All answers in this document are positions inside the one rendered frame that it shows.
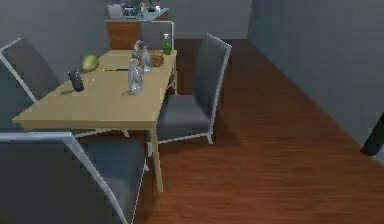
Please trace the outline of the brown bread loaf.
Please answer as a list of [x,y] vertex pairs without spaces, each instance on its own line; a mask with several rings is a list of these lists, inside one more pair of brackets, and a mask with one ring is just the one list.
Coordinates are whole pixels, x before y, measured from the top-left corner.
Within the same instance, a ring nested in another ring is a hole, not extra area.
[[164,64],[164,55],[162,51],[150,50],[149,55],[154,67],[161,67]]

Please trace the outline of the light wooden dining table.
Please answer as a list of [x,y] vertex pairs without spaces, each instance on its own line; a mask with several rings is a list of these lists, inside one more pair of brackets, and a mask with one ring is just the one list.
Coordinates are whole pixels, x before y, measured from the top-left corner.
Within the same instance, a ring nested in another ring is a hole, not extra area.
[[161,67],[144,74],[142,90],[131,95],[127,71],[103,71],[128,68],[131,52],[111,50],[100,57],[96,70],[82,76],[83,91],[74,91],[66,81],[14,117],[13,122],[26,130],[145,130],[151,138],[157,189],[162,191],[157,121],[176,56],[173,51],[164,57]]

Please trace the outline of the green bottle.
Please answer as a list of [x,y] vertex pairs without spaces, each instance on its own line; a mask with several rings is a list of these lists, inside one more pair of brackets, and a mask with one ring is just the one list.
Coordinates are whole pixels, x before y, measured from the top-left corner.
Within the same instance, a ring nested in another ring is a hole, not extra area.
[[171,40],[170,40],[170,35],[168,33],[163,34],[162,48],[163,48],[163,53],[165,55],[171,54],[172,44],[171,44]]

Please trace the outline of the black slanted object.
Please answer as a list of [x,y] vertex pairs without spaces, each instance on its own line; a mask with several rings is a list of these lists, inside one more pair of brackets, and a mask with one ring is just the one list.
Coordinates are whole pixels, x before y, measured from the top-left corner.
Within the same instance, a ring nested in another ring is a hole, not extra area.
[[384,112],[379,117],[372,132],[364,143],[360,152],[363,155],[375,156],[384,145]]

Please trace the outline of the clear glass bottle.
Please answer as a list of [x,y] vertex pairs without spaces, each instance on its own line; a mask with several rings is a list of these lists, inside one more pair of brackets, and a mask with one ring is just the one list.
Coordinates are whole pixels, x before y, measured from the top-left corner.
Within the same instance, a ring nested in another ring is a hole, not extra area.
[[129,92],[134,95],[142,90],[142,72],[137,59],[130,60],[128,71]]
[[132,51],[132,58],[140,60],[143,47],[144,47],[144,42],[142,40],[137,40],[136,43],[134,44],[134,49]]
[[146,46],[144,46],[142,50],[141,65],[144,73],[148,73],[152,70],[152,59]]

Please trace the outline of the grey chair with white frame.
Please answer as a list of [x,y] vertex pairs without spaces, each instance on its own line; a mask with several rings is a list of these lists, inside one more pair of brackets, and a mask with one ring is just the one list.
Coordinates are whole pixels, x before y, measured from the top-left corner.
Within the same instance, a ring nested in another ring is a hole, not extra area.
[[135,140],[0,133],[0,224],[134,224],[145,170]]
[[139,23],[139,39],[149,49],[161,50],[164,35],[168,35],[171,48],[174,48],[174,22],[173,21],[141,21]]
[[214,123],[232,46],[206,33],[198,48],[191,95],[169,95],[157,122],[159,144],[206,137],[213,143]]
[[17,38],[1,47],[0,61],[33,103],[60,85],[47,61],[28,39]]

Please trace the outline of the green lettuce head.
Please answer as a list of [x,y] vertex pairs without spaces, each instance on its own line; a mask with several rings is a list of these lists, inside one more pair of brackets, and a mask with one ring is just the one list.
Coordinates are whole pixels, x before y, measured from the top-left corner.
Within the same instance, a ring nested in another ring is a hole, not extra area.
[[93,71],[97,68],[98,64],[98,58],[95,55],[86,55],[82,61],[82,70],[84,72]]

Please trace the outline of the white toaster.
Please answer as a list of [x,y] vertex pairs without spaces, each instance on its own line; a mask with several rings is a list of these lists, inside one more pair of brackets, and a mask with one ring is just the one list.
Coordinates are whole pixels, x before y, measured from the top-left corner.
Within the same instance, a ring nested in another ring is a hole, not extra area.
[[120,4],[111,4],[107,6],[111,18],[120,18],[124,16],[123,8]]

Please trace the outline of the brown wooden kitchen cabinet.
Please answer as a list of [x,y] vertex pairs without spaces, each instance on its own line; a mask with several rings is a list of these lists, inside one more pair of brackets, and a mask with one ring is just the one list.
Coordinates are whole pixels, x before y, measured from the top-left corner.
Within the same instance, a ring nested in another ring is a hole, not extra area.
[[105,20],[110,48],[131,50],[137,40],[144,39],[146,25],[167,21],[168,12],[168,8],[161,8],[154,12],[145,10],[135,16],[110,16]]

